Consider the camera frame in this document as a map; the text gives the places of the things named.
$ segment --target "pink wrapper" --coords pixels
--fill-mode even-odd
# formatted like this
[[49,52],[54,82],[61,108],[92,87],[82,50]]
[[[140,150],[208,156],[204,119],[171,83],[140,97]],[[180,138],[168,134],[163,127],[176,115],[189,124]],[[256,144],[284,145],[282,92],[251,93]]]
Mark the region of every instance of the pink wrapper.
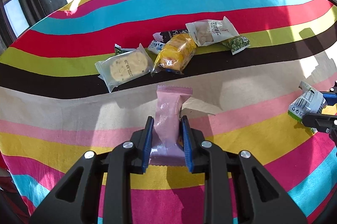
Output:
[[193,90],[184,87],[158,86],[150,164],[185,166],[185,154],[179,144],[180,111]]

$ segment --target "dark brown stripe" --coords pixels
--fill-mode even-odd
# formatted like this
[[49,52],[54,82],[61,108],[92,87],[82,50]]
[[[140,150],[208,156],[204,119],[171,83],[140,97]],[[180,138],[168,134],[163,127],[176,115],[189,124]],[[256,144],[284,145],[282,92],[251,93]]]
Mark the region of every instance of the dark brown stripe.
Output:
[[[312,31],[304,29],[305,37]],[[253,65],[302,59],[318,54],[337,40],[337,22],[316,36],[301,41],[268,47],[250,48],[231,55],[229,51],[195,55],[184,70],[184,75],[160,72],[136,78],[114,88],[115,91],[149,85],[182,77],[197,76]],[[43,76],[0,63],[0,86],[16,91],[60,99],[82,98],[107,93],[107,87],[97,75],[78,77]]]

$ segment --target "snack package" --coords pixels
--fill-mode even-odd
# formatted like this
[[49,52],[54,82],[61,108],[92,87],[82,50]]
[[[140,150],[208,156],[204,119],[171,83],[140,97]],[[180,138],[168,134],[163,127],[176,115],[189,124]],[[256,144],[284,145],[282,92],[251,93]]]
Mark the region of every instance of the snack package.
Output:
[[230,48],[232,55],[241,52],[250,46],[250,41],[245,36],[235,36],[233,38],[221,41],[221,44]]
[[151,73],[166,70],[182,74],[183,69],[194,56],[196,48],[189,34],[173,36],[158,54]]
[[153,34],[154,40],[151,41],[148,50],[159,54],[163,49],[164,45],[175,35],[178,34],[188,34],[188,30],[174,30],[174,31],[163,31]]
[[187,23],[186,28],[198,46],[212,45],[239,35],[225,16],[223,20],[207,19]]
[[149,73],[153,61],[139,44],[137,49],[98,61],[95,66],[100,73],[99,78],[105,81],[111,93],[114,87]]
[[301,81],[299,88],[302,89],[303,94],[289,105],[288,114],[298,122],[302,122],[306,113],[322,113],[327,103],[323,94],[309,84]]
[[121,46],[119,46],[118,44],[115,44],[115,55],[119,55],[122,53],[127,53],[127,52],[131,52],[134,51],[135,49],[123,49]]
[[152,165],[185,166],[184,149],[179,144],[179,122],[181,107],[192,93],[191,88],[158,86],[150,153]]

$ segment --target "yellow plastic wrapper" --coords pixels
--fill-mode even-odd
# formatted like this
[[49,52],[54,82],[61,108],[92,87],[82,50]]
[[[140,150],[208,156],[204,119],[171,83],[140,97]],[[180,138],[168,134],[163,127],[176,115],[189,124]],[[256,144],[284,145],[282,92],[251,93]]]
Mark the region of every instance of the yellow plastic wrapper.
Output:
[[151,73],[170,71],[182,74],[197,46],[189,34],[178,34],[168,41],[154,62]]

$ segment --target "table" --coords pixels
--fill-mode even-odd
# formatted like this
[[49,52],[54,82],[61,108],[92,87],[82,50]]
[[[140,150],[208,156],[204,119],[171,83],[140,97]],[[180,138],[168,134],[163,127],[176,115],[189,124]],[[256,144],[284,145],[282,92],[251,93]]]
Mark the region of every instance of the table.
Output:
[[[251,151],[311,223],[336,188],[336,148],[287,110],[301,80],[327,90],[337,78],[336,14],[327,0],[77,0],[49,15],[0,56],[0,151],[30,213],[85,151],[107,152],[144,127],[157,86],[170,85],[193,88],[182,110],[191,127]],[[155,32],[224,15],[250,48],[198,48],[183,76],[148,74],[111,94],[97,77],[115,43],[147,47]],[[131,187],[134,223],[202,222],[202,175],[149,166]]]

